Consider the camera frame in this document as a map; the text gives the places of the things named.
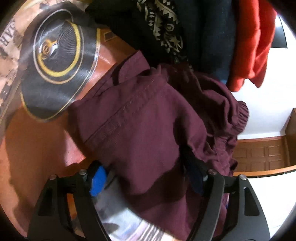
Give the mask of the white grey printed bedsheet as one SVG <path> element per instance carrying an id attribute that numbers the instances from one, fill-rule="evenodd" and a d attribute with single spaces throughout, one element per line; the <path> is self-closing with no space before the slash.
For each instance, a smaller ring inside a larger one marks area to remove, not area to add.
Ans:
<path id="1" fill-rule="evenodd" d="M 95 209 L 111 240 L 176 240 L 130 210 L 117 178 L 110 174 L 102 192 L 93 198 Z"/>

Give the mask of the printed plush blanket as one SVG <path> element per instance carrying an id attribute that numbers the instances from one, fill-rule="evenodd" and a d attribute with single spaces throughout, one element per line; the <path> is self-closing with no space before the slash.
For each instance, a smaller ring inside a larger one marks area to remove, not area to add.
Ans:
<path id="1" fill-rule="evenodd" d="M 67 107 L 133 49 L 95 25 L 89 1 L 1 1 L 1 240 L 26 240 L 51 174 L 84 158 Z"/>

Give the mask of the black wall television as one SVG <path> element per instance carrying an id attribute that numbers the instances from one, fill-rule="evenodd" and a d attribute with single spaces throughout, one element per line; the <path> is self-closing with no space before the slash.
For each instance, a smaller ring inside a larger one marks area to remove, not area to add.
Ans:
<path id="1" fill-rule="evenodd" d="M 285 37 L 282 21 L 279 15 L 277 15 L 275 18 L 275 33 L 271 47 L 287 49 L 287 40 Z"/>

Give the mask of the maroon jacket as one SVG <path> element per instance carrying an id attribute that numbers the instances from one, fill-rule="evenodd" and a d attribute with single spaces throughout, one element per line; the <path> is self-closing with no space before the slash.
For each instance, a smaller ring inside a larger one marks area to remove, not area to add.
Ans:
<path id="1" fill-rule="evenodd" d="M 140 217 L 180 240 L 201 209 L 197 163 L 231 176 L 249 116 L 224 84 L 184 64 L 153 68 L 142 52 L 112 67 L 68 113 L 82 153 L 114 171 Z"/>

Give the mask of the brown wooden door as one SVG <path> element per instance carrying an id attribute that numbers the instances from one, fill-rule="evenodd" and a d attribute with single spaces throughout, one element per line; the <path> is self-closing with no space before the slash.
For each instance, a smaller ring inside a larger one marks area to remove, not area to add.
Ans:
<path id="1" fill-rule="evenodd" d="M 233 153 L 234 175 L 265 177 L 295 171 L 295 109 L 279 137 L 239 140 Z"/>

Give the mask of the dark navy patterned garment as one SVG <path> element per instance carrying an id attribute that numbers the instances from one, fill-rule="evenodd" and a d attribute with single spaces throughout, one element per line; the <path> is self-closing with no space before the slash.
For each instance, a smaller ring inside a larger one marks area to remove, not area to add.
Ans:
<path id="1" fill-rule="evenodd" d="M 187 63 L 228 80 L 237 1 L 92 1 L 85 11 L 140 50 L 151 66 Z"/>

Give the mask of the orange red garment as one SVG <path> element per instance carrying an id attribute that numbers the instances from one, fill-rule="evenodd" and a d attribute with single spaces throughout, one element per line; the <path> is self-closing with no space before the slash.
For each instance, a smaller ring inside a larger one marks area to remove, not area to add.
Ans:
<path id="1" fill-rule="evenodd" d="M 276 11 L 269 1 L 238 1 L 236 43 L 227 87 L 237 92 L 249 79 L 257 88 L 264 80 L 275 33 Z"/>

